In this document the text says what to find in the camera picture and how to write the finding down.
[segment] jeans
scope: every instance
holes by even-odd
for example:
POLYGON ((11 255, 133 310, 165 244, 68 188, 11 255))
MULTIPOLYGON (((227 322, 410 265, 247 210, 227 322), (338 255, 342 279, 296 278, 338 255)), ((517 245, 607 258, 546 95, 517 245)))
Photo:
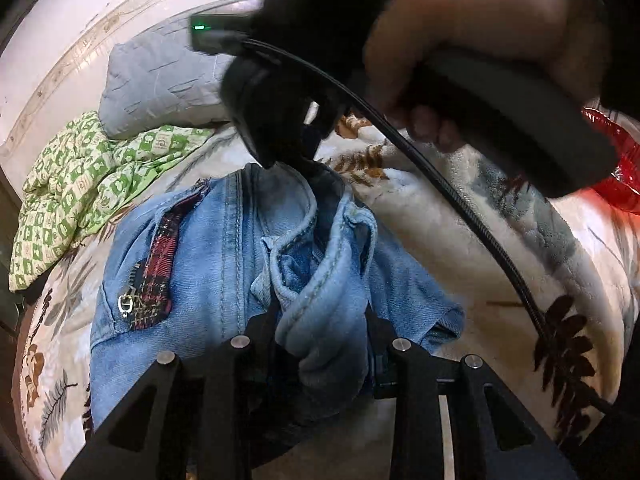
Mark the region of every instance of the jeans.
POLYGON ((367 304, 429 351, 463 328, 460 306, 337 173, 315 163, 304 178, 285 164, 248 164, 148 200, 118 225, 91 332, 95 427, 159 351, 203 354, 242 333, 272 293, 282 308, 276 342, 299 359, 294 403, 305 420, 339 412, 361 391, 367 304), (140 282, 145 267, 166 280, 140 282), (118 297, 136 280, 160 300, 123 313, 118 297))

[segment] white wall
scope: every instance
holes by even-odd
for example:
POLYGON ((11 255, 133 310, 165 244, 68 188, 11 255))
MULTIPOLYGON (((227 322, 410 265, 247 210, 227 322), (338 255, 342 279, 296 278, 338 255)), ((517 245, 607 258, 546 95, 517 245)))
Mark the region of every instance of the white wall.
POLYGON ((37 1, 0 56, 0 144, 58 59, 89 27, 123 1, 37 1))

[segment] green patterned blanket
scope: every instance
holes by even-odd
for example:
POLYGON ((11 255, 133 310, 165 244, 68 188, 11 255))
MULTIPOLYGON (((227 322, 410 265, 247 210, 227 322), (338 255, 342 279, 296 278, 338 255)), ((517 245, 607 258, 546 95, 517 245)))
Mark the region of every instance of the green patterned blanket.
POLYGON ((22 186, 9 288, 27 288, 212 134, 162 126, 132 139, 109 140, 97 112, 71 121, 44 147, 22 186))

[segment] hand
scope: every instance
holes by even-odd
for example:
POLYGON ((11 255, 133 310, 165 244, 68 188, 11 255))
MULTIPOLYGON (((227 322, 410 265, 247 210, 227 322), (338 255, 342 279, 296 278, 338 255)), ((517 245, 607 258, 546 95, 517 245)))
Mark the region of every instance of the hand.
POLYGON ((440 43, 539 63, 581 104, 596 97, 609 62, 599 0, 391 0, 364 48, 369 99, 396 127, 452 152, 456 125, 425 106, 398 99, 415 65, 440 43))

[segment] plaid fabric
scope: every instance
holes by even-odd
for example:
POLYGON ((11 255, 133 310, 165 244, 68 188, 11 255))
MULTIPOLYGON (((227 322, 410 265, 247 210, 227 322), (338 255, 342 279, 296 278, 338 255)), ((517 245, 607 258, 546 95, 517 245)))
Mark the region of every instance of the plaid fabric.
POLYGON ((178 247, 180 224, 184 216, 201 200, 205 188, 206 182, 196 183, 193 194, 178 202, 162 216, 151 242, 142 284, 138 289, 138 300, 130 318, 132 330, 142 330, 156 325, 171 312, 169 280, 174 266, 175 250, 178 247))

